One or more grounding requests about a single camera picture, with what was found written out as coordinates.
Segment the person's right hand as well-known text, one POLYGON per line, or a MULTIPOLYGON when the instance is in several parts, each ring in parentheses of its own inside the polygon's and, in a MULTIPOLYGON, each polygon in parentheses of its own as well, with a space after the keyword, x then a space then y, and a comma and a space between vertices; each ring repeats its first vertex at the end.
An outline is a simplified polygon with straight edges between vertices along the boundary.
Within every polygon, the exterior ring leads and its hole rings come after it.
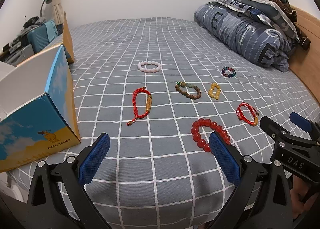
POLYGON ((301 202, 300 199, 304 198, 304 196, 308 193, 308 190, 308 184, 294 175, 293 188, 290 191, 293 219, 296 219, 300 214, 309 211, 313 203, 317 199, 318 193, 308 198, 305 203, 301 202))

